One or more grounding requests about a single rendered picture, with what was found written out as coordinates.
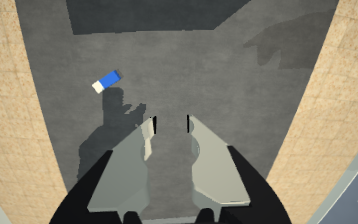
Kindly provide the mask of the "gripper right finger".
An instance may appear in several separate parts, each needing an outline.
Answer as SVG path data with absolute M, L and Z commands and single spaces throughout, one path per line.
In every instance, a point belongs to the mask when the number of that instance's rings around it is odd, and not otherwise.
M 211 208 L 227 224 L 292 224 L 268 182 L 233 147 L 192 114 L 187 115 L 192 165 L 191 194 L 200 209 Z

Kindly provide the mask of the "blue and white eraser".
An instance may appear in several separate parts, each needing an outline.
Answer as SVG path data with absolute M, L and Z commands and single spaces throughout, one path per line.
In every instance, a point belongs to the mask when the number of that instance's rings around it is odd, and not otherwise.
M 93 87 L 99 93 L 120 79 L 121 77 L 116 72 L 116 70 L 114 70 L 96 83 L 94 83 Z

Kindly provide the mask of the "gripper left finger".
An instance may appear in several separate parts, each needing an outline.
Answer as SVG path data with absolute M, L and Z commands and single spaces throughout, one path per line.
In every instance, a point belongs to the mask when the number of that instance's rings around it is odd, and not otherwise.
M 152 115 L 107 150 L 69 191 L 49 224 L 123 224 L 128 211 L 142 220 L 151 198 L 147 159 L 156 122 Z

